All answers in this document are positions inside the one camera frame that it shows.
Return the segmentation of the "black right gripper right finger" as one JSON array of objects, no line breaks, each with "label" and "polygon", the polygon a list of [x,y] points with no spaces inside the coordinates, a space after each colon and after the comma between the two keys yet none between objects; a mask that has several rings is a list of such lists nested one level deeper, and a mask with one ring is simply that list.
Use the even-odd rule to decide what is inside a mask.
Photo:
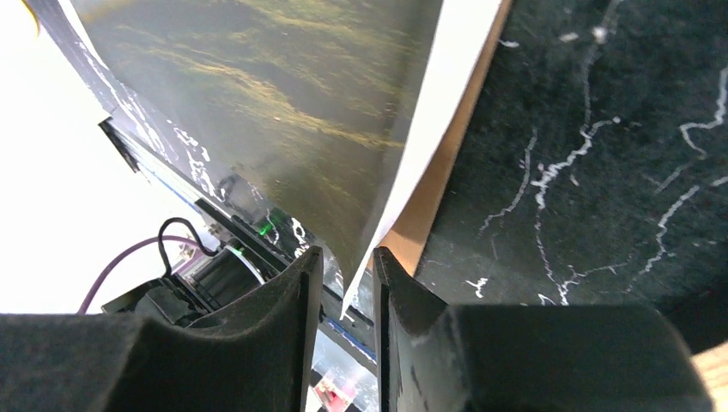
[{"label": "black right gripper right finger", "polygon": [[384,411],[711,411],[677,330],[640,306],[448,304],[373,253]]}]

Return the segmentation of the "wooden picture frame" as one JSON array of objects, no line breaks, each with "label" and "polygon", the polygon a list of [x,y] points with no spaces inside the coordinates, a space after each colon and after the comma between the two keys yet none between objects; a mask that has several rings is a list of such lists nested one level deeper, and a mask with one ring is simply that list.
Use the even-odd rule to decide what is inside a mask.
[{"label": "wooden picture frame", "polygon": [[718,412],[727,412],[727,351],[724,342],[692,357]]}]

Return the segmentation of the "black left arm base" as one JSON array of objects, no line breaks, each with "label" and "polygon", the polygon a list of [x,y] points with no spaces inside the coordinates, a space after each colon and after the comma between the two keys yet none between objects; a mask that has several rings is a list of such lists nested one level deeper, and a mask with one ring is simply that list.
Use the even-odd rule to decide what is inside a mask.
[{"label": "black left arm base", "polygon": [[[191,257],[173,265],[165,243],[176,241],[193,248]],[[135,312],[180,327],[216,312],[264,285],[281,271],[258,254],[252,245],[232,233],[217,237],[217,246],[203,243],[201,234],[184,218],[164,221],[158,234],[113,259],[94,284],[97,292],[111,271],[132,252],[156,245],[164,264],[163,275],[146,281],[101,306],[104,313]]]}]

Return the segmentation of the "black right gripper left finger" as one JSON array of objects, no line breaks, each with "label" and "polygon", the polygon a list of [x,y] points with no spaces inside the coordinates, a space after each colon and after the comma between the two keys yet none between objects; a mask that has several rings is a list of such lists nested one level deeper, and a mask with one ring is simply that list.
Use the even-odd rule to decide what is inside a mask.
[{"label": "black right gripper left finger", "polygon": [[136,313],[4,315],[4,411],[302,411],[323,252],[181,328]]}]

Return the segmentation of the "brown cardboard backing board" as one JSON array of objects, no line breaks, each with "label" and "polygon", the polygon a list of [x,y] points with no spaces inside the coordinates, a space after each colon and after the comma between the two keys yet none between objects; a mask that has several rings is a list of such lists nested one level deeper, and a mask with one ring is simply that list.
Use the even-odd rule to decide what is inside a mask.
[{"label": "brown cardboard backing board", "polygon": [[414,275],[483,85],[509,1],[445,1],[402,158],[373,243]]}]

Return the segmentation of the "mountain landscape photo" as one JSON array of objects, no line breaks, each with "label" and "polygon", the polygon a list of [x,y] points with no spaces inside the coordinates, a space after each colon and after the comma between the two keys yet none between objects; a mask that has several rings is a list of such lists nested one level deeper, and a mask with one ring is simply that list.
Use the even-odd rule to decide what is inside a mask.
[{"label": "mountain landscape photo", "polygon": [[500,1],[75,1],[136,134],[331,251],[350,304],[452,122]]}]

